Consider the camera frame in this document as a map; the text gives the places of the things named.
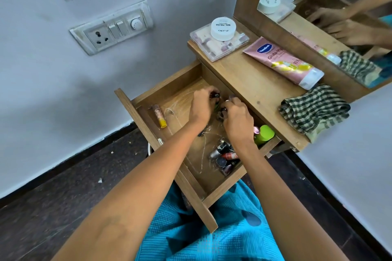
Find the person's right hand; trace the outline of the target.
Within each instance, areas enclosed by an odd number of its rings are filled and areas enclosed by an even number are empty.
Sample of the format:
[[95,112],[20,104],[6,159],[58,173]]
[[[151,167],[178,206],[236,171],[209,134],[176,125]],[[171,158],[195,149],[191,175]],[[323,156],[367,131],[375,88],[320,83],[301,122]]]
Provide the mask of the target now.
[[254,119],[247,108],[247,115],[243,117],[227,117],[223,120],[223,125],[228,139],[235,150],[240,151],[245,148],[257,147],[254,143]]

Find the person's left hand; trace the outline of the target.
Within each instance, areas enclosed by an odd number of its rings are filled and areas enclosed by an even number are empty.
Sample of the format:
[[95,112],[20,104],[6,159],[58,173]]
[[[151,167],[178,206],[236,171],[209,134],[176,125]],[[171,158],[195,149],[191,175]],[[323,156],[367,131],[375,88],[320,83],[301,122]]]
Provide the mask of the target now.
[[189,112],[189,123],[201,131],[207,126],[215,105],[203,105],[200,101],[200,90],[196,90],[193,94]]

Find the person's right forearm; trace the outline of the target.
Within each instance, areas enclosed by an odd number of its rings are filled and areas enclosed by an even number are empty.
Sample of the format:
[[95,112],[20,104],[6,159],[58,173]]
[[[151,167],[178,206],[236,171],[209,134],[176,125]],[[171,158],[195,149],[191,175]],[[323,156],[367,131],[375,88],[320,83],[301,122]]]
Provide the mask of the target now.
[[252,138],[232,140],[286,261],[349,261],[297,199]]

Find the person's left forearm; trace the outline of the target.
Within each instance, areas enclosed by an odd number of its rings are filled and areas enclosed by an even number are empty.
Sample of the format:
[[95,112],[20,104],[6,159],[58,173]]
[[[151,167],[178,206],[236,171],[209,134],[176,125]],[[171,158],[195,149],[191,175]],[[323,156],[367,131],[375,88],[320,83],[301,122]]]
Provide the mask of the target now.
[[190,146],[206,124],[190,118],[91,210],[51,261],[133,261]]

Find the wooden drawer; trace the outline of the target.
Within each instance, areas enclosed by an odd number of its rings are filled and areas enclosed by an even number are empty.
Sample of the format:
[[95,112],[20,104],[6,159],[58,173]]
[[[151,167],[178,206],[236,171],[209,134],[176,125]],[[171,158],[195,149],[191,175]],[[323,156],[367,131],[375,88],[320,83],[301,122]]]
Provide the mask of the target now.
[[[194,92],[209,85],[218,88],[222,100],[237,94],[203,63],[194,61],[133,100],[120,88],[115,90],[115,95],[156,150],[161,146],[158,138],[167,142],[188,122]],[[160,128],[152,110],[154,104],[159,105],[165,117],[167,127],[164,129]],[[247,172],[240,162],[230,175],[224,176],[209,160],[208,155],[221,138],[227,138],[227,135],[213,113],[206,130],[193,141],[175,176],[175,182],[210,233],[218,228],[218,224],[209,208]]]

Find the wooden dressing table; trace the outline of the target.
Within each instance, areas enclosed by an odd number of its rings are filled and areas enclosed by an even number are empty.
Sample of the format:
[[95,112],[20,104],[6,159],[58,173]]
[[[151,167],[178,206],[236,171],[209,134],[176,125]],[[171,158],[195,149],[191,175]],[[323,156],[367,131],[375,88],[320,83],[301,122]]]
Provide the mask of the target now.
[[[292,32],[326,47],[328,51],[332,51],[333,47],[338,52],[349,50],[348,46],[295,12],[278,24],[257,10],[258,2],[259,0],[236,0],[234,9],[234,19],[238,22],[238,27],[250,36],[251,42],[263,36],[292,55],[311,63],[324,72],[321,82],[330,85],[348,103],[392,82],[390,78],[375,87],[365,87],[296,38]],[[310,143],[307,137],[296,132],[278,113],[281,101],[304,94],[303,88],[244,54],[243,49],[211,62],[195,42],[189,40],[188,46],[202,62],[203,71],[207,71],[208,75],[213,74],[238,95],[291,148],[303,150]]]

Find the clear plastic cosmetics box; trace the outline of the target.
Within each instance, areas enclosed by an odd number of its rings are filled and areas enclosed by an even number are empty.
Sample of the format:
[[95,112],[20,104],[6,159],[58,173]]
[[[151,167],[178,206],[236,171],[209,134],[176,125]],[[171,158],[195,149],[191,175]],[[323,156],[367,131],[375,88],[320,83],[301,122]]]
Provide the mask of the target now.
[[210,33],[211,23],[190,33],[190,38],[197,44],[200,50],[210,61],[217,61],[249,42],[249,37],[239,32],[236,28],[235,36],[229,41],[217,41]]

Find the green capped bottle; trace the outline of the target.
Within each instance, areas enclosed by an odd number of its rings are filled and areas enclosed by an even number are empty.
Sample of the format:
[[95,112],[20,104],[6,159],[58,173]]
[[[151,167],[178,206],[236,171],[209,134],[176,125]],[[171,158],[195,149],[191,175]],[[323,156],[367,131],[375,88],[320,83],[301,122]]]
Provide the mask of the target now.
[[259,129],[260,134],[254,135],[254,142],[257,146],[265,144],[275,136],[275,132],[268,125],[262,125]]

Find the pile of small cosmetic bottles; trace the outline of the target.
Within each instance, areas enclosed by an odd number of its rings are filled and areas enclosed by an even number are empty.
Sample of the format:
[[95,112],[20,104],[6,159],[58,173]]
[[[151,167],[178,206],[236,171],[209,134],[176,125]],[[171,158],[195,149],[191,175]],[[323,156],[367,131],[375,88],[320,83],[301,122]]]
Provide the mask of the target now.
[[231,143],[221,138],[218,145],[214,147],[208,158],[213,162],[224,176],[230,175],[240,163],[238,155],[235,153]]

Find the pink tube with yellow cap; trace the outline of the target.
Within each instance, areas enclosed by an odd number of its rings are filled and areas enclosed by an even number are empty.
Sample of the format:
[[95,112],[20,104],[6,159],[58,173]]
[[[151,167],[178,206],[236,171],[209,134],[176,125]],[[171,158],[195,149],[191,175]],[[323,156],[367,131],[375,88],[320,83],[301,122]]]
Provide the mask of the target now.
[[161,129],[166,128],[167,127],[167,122],[165,120],[165,117],[164,117],[164,115],[163,115],[159,105],[158,104],[152,105],[152,110],[154,111],[154,114],[155,114],[155,116],[156,116],[156,118],[158,120],[160,128]]

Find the white round jar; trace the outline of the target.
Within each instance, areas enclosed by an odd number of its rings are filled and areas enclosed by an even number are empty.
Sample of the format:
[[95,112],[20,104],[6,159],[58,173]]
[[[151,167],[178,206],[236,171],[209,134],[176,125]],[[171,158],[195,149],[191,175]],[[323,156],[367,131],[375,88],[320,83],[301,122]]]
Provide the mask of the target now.
[[210,34],[217,41],[229,41],[236,33],[236,23],[228,17],[215,18],[210,25]]

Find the pink lotion tube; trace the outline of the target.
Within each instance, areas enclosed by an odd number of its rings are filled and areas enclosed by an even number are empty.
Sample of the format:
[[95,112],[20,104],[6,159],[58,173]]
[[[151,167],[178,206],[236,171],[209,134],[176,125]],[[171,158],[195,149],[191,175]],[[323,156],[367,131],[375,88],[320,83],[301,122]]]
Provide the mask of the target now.
[[305,90],[312,89],[324,76],[323,71],[291,55],[264,37],[260,37],[244,49],[243,53]]

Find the green checkered cloth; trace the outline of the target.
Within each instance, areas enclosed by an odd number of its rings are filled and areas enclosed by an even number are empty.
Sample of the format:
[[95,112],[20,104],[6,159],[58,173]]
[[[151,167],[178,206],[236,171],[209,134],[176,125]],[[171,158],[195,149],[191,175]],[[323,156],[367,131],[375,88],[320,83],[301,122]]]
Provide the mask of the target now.
[[326,84],[319,84],[301,96],[284,99],[278,107],[287,123],[311,143],[321,132],[346,120],[350,110],[350,104]]

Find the white electrical switchboard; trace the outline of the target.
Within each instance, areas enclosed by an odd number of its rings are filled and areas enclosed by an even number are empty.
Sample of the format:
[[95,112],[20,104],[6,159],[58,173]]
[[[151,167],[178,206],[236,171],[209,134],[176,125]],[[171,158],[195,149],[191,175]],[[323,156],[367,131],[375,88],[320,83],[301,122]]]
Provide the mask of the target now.
[[143,0],[71,28],[69,32],[87,55],[94,56],[153,27],[150,7]]

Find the wall mirror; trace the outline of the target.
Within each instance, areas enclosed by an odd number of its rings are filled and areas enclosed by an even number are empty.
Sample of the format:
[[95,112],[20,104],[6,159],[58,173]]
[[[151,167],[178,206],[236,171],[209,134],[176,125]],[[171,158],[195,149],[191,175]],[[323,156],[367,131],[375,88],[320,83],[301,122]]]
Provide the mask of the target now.
[[320,28],[333,42],[337,42],[337,53],[328,53],[317,45],[308,34],[302,35],[297,29],[291,32],[336,69],[361,85],[373,89],[392,82],[392,14],[375,19],[366,11],[392,3],[392,0],[358,0],[346,4],[341,0],[304,0],[303,18]]

